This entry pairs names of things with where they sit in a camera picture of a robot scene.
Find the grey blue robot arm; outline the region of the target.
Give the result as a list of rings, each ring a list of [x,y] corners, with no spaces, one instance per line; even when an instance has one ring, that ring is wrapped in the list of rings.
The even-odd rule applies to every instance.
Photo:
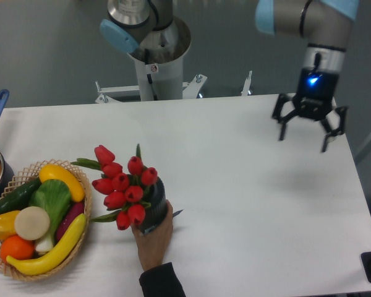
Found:
[[[294,117],[318,121],[325,130],[323,145],[344,134],[347,108],[333,106],[357,1],[260,1],[255,11],[259,31],[297,35],[308,40],[296,93],[280,94],[272,117],[281,127]],[[191,35],[173,14],[172,1],[109,1],[100,32],[116,50],[135,63],[143,101],[184,97],[183,59]]]

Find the black sleeved forearm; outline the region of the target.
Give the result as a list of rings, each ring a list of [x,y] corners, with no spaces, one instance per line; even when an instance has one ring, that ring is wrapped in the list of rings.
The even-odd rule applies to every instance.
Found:
[[[161,264],[141,274],[139,283],[145,297],[185,297],[171,262]]]

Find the person's hand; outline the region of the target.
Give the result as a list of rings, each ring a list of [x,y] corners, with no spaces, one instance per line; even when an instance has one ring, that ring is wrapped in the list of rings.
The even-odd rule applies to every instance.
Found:
[[[147,235],[131,224],[131,230],[137,245],[139,261],[144,272],[163,264],[166,250],[173,235],[173,207],[166,201],[167,214],[161,224]]]

